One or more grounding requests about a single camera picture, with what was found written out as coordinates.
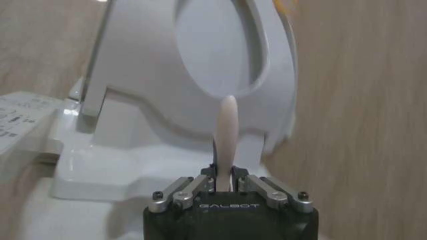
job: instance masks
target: wooden floor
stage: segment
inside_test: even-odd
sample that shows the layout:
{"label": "wooden floor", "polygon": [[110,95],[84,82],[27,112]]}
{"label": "wooden floor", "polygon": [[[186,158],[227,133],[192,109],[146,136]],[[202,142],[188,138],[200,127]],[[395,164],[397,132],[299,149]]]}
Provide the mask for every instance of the wooden floor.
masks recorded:
{"label": "wooden floor", "polygon": [[[2,0],[0,94],[67,95],[103,11],[95,0]],[[335,240],[427,236],[426,12],[425,0],[300,0],[292,12],[296,126],[266,161],[311,193]]]}

